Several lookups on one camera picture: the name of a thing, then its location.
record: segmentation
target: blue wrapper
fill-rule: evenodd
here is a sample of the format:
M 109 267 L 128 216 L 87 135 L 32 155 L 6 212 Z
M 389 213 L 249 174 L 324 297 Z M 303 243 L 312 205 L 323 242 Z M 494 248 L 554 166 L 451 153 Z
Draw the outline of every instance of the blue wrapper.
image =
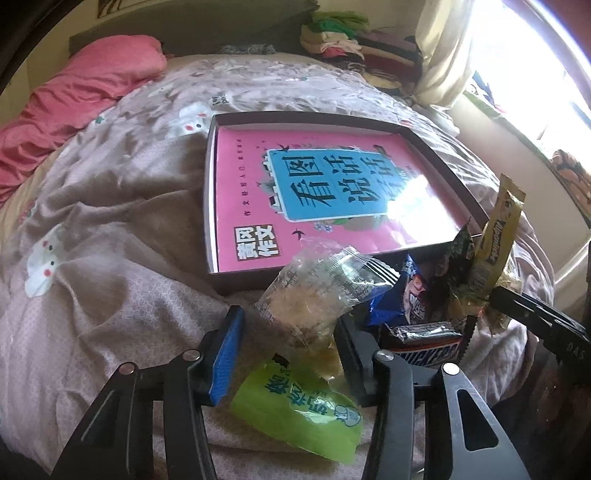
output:
M 399 327 L 427 320 L 426 282 L 422 278 L 410 255 L 397 265 L 400 278 L 394 288 L 375 297 L 369 304 L 369 322 L 367 326 L 382 325 Z

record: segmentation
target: clear plastic bag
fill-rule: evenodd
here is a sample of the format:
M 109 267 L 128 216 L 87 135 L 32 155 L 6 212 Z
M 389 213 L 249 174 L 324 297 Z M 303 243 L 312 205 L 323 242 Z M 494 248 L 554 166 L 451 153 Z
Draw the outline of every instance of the clear plastic bag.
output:
M 332 335 L 355 305 L 389 290 L 400 275 L 385 263 L 324 239 L 303 239 L 256 307 L 287 344 L 307 347 Z

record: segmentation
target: wall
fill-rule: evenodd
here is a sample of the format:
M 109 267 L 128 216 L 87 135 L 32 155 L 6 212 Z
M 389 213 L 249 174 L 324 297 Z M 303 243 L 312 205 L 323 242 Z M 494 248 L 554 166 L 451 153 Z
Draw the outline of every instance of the wall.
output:
M 460 129 L 458 139 L 478 155 L 497 176 L 505 173 L 527 194 L 525 214 L 538 241 L 561 277 L 569 260 L 589 242 L 589 229 L 570 196 L 546 165 L 521 141 L 481 112 L 462 95 L 452 109 Z M 563 281 L 557 305 L 565 309 L 586 291 L 586 257 Z
M 78 32 L 86 30 L 104 20 L 122 15 L 165 0 L 151 0 L 134 5 L 120 12 L 96 18 L 96 0 L 84 0 L 54 27 L 28 58 L 28 80 L 30 88 L 36 88 L 48 81 L 63 68 L 68 60 L 68 40 Z M 424 0 L 318 0 L 322 10 L 355 10 L 369 17 L 372 28 L 395 27 L 399 35 L 414 35 Z
M 27 73 L 25 61 L 0 95 L 0 125 L 15 118 L 27 104 L 31 92 Z

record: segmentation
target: stack of clothes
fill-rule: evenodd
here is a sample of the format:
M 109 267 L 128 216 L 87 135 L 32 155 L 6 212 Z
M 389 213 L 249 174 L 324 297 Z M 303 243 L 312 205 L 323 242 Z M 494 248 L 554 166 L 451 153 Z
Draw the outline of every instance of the stack of clothes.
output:
M 421 77 L 423 57 L 414 38 L 370 31 L 368 18 L 357 12 L 313 13 L 301 27 L 300 43 L 312 57 L 358 72 L 389 95 L 409 94 Z
M 300 43 L 319 60 L 362 73 L 365 67 L 357 30 L 368 28 L 368 18 L 357 12 L 314 12 L 312 22 L 301 26 Z
M 358 43 L 365 66 L 373 75 L 416 83 L 422 75 L 423 56 L 414 37 L 400 40 L 387 29 L 359 32 Z

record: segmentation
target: window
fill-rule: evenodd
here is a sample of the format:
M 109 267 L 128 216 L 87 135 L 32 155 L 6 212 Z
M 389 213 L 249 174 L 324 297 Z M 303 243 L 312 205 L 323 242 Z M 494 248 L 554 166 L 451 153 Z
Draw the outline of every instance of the window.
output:
M 494 106 L 546 156 L 561 148 L 591 171 L 591 111 L 556 55 L 500 0 L 480 14 L 475 67 Z

